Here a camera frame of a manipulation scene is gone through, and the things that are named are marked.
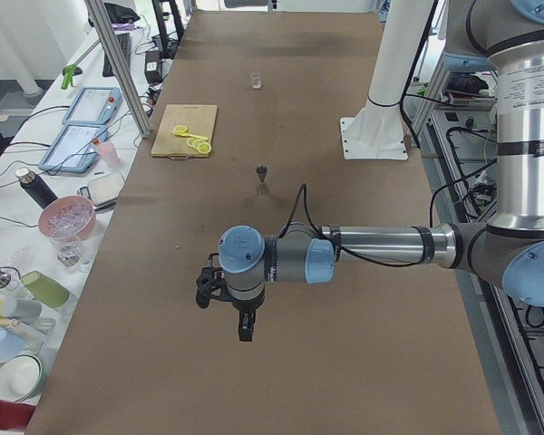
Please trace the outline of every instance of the silver arm segment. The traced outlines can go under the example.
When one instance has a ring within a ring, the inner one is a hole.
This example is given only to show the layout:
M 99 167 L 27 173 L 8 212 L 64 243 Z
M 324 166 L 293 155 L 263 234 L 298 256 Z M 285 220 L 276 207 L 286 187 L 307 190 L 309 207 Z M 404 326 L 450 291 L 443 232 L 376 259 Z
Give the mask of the silver arm segment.
M 330 227 L 322 228 L 332 237 Z M 429 264 L 450 267 L 455 262 L 457 239 L 452 226 L 437 228 L 340 227 L 340 246 L 360 256 L 384 262 Z M 344 260 L 359 260 L 341 252 Z

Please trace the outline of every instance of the cutting board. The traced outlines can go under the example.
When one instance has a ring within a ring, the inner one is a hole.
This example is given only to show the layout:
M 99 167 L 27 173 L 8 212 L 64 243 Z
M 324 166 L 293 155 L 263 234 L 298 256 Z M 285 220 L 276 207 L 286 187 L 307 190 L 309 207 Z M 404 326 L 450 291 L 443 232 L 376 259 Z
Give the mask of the cutting board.
M 198 157 L 206 158 L 209 154 L 200 154 L 188 146 L 188 138 L 180 138 L 171 134 L 176 125 L 187 125 L 189 132 L 211 139 L 216 125 L 218 106 L 212 104 L 168 104 L 161 119 L 151 156 L 153 157 Z

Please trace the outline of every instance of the red object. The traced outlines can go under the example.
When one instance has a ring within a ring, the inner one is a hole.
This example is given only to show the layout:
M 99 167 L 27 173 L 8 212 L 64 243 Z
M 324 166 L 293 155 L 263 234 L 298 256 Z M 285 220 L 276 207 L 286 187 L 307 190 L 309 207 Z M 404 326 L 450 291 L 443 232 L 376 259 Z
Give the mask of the red object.
M 0 430 L 25 431 L 35 409 L 25 403 L 0 401 Z

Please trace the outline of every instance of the pink cup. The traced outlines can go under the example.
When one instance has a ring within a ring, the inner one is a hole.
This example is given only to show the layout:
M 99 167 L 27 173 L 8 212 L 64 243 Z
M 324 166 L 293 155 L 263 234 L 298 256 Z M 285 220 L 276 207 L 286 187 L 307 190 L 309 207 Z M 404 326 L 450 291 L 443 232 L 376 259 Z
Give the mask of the pink cup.
M 97 145 L 97 152 L 105 160 L 105 163 L 109 166 L 115 166 L 119 163 L 119 156 L 117 150 L 112 142 L 105 141 Z

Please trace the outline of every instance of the white pillar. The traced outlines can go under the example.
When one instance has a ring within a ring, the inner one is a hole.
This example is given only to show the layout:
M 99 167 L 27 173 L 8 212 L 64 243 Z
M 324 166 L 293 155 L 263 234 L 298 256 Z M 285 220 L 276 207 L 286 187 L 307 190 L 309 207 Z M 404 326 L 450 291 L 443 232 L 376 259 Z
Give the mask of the white pillar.
M 413 57 L 434 0 L 393 0 L 369 89 L 382 105 L 401 100 Z M 341 119 L 345 159 L 407 159 L 398 105 L 379 107 L 368 99 L 355 118 Z
M 28 72 L 26 65 L 24 65 L 13 49 L 13 44 L 4 32 L 2 32 L 2 29 L 0 29 L 0 57 L 8 71 L 16 79 L 18 84 L 20 84 L 20 87 L 24 91 L 24 96 L 32 98 L 42 95 L 43 90 L 38 87 L 32 75 Z

